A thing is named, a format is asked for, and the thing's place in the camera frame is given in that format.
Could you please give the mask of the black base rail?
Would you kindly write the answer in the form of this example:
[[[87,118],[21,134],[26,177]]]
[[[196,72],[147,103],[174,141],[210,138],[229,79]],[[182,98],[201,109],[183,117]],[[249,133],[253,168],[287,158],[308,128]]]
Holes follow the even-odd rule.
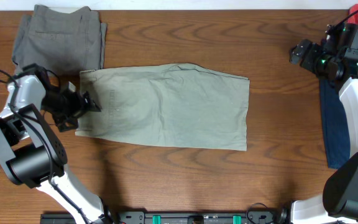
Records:
[[[248,213],[145,213],[122,212],[119,223],[125,224],[246,224],[288,223],[274,212],[251,210]]]

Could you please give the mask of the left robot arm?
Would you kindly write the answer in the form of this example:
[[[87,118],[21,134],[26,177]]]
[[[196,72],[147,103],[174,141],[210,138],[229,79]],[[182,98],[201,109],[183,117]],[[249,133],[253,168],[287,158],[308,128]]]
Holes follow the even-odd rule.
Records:
[[[56,200],[75,223],[114,223],[102,199],[90,192],[68,166],[63,144],[46,122],[52,115],[60,132],[78,128],[78,118],[101,109],[72,83],[53,85],[50,70],[37,64],[8,75],[9,95],[0,112],[0,165],[7,178]]]

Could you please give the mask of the khaki beige shorts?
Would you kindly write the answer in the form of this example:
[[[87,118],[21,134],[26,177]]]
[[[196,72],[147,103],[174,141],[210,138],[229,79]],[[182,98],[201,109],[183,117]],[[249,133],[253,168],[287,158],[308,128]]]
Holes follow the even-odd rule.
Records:
[[[101,107],[76,135],[145,146],[247,148],[250,81],[191,63],[83,72],[80,87]]]

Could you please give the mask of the red garment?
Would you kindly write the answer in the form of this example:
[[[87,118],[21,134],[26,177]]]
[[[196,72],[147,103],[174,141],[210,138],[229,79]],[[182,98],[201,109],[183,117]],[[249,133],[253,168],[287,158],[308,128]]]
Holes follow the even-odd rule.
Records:
[[[352,15],[348,18],[347,23],[358,24],[358,4],[355,4],[349,8],[349,15]]]

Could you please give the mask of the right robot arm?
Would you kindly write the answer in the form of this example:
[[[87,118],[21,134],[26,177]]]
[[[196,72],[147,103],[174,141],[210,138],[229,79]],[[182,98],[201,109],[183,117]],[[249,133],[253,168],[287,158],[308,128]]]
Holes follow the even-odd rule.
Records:
[[[334,83],[344,107],[350,157],[326,181],[321,195],[294,201],[288,223],[358,223],[358,22],[328,26],[320,44],[302,40],[290,62]]]

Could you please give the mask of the folded grey shorts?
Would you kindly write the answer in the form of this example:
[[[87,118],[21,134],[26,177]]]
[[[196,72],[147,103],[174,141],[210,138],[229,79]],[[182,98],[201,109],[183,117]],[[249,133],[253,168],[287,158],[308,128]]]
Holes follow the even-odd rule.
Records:
[[[99,12],[87,6],[63,13],[36,5],[21,18],[11,58],[15,72],[33,63],[57,75],[102,69],[106,31]]]

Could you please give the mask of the navy blue shorts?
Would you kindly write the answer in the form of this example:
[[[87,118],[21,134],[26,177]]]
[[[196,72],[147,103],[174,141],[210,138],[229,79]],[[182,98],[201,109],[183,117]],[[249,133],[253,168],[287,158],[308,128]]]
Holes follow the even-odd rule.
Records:
[[[323,141],[328,167],[339,169],[349,159],[350,139],[346,113],[332,82],[319,81]]]

